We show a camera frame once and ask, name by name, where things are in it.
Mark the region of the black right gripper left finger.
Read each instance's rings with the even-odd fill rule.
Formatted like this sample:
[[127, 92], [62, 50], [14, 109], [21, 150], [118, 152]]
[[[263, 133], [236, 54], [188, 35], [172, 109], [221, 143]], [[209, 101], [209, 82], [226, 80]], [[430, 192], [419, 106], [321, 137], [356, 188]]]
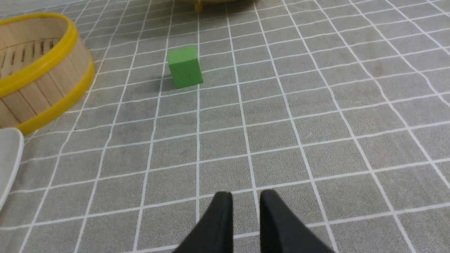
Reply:
[[230, 192], [215, 193], [204, 215], [174, 250], [175, 253], [232, 253], [233, 199]]

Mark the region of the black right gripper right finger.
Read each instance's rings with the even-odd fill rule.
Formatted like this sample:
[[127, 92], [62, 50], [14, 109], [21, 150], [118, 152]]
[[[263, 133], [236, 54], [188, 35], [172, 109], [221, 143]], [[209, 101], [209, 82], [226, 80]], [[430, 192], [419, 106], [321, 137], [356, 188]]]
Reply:
[[260, 195], [260, 246], [262, 253], [332, 253], [272, 189]]

